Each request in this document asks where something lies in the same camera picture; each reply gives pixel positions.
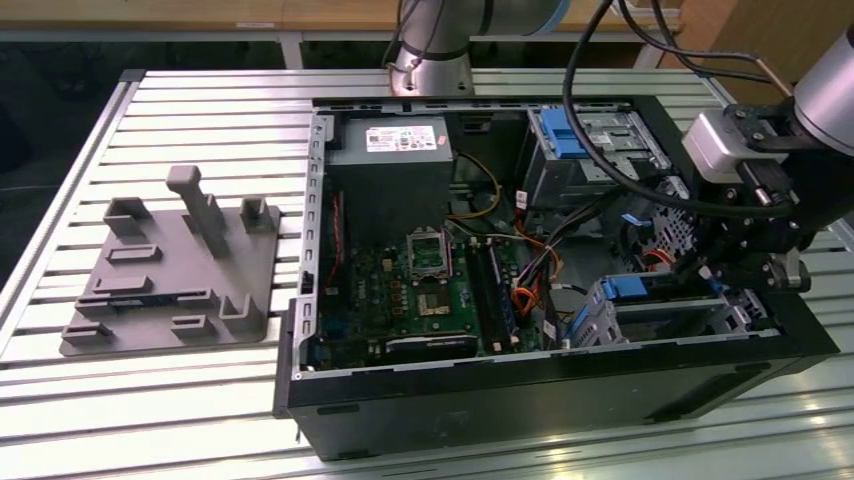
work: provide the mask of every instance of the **motherboard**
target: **motherboard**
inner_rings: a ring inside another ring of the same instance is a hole
[[[403,244],[350,253],[339,287],[327,288],[320,302],[322,333],[310,355],[316,368],[540,349],[539,331],[512,307],[490,311],[519,273],[512,245],[455,242],[444,232],[419,230]],[[487,254],[488,281],[472,260]]]

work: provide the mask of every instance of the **table leg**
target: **table leg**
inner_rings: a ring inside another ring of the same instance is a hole
[[[651,35],[659,42],[664,41],[660,33],[651,33]],[[638,59],[635,60],[634,68],[658,68],[658,63],[662,61],[663,56],[663,51],[660,51],[648,43],[644,43],[643,47],[640,47],[640,53],[638,53]]]
[[[284,68],[288,70],[303,70],[303,32],[279,33],[279,45],[282,46],[282,56],[284,57]]]

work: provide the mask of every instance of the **slotted metal table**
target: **slotted metal table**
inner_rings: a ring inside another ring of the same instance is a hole
[[[559,95],[556,70],[479,70],[480,95]],[[674,70],[586,70],[580,94],[656,95],[682,129],[729,101]],[[270,417],[280,318],[256,345],[125,358],[64,358],[73,313],[107,236],[113,196],[152,209],[195,163],[235,206],[266,195],[284,212],[272,311],[296,294],[311,102],[390,95],[380,71],[148,72],[120,82],[0,296],[0,479],[116,477],[769,478],[845,476],[854,463],[854,236],[821,232],[805,297],[842,354],[699,419],[324,464],[295,423]]]

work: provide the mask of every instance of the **power supply label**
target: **power supply label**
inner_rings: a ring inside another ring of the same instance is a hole
[[[366,131],[368,152],[436,150],[436,133],[431,126],[374,127]]]

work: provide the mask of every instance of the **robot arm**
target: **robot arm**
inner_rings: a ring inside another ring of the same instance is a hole
[[[406,0],[403,46],[391,74],[394,94],[472,95],[471,37],[548,32],[568,6],[568,0]]]
[[[566,0],[404,0],[395,95],[472,95],[470,37],[547,32],[567,8]],[[691,211],[698,241],[679,259],[676,275],[687,281],[699,272],[738,287],[809,290],[798,252],[854,210],[854,26],[793,96],[779,105],[703,112],[683,144],[693,165],[676,173],[694,203],[754,211],[777,207],[786,214],[723,218]]]
[[[798,252],[854,210],[854,26],[793,97],[703,112],[683,144],[701,198],[767,206],[785,197],[793,209],[766,220],[699,217],[706,233],[682,271],[714,273],[743,287],[809,290]]]

